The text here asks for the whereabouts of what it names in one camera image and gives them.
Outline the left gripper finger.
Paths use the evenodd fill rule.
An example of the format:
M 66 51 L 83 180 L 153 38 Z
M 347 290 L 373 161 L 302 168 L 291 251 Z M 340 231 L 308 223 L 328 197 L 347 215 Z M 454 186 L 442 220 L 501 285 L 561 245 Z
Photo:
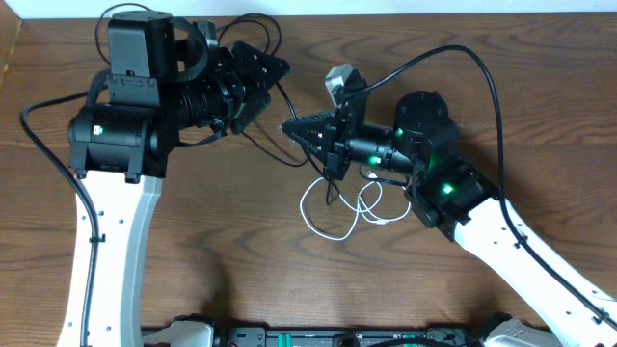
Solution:
M 238 135 L 251 124 L 259 114 L 271 103 L 271 96 L 268 92 L 263 92 L 244 102 L 238 113 L 234 116 L 230 125 L 230 130 L 234 135 Z
M 232 66 L 249 96 L 267 92 L 291 70 L 288 61 L 266 54 L 244 41 L 237 41 L 231 54 Z

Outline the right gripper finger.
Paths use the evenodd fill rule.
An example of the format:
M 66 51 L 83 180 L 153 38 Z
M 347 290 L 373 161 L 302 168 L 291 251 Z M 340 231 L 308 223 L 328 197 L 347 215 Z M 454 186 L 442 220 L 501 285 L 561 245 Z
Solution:
M 326 130 L 284 130 L 283 133 L 314 155 L 323 164 L 337 162 L 334 150 L 336 131 Z
M 295 140 L 331 140 L 340 123 L 334 111 L 287 120 L 282 132 Z

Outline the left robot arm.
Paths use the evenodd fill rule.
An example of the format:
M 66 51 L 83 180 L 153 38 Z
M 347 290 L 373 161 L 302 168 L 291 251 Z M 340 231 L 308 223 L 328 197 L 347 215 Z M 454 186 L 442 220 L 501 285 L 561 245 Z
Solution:
M 179 133 L 243 131 L 289 63 L 239 41 L 222 47 L 210 21 L 145 10 L 108 25 L 110 65 L 70 121 L 79 188 L 63 346 L 139 346 L 148 231 Z

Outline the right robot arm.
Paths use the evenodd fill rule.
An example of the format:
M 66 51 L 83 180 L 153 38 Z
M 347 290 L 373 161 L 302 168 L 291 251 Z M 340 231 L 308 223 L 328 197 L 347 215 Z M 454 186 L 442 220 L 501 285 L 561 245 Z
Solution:
M 457 150 L 458 128 L 438 93 L 413 92 L 394 125 L 366 123 L 363 101 L 286 120 L 282 131 L 341 180 L 351 163 L 405 175 L 414 214 L 492 268 L 563 346 L 613 346 L 616 303 L 546 244 L 500 188 Z

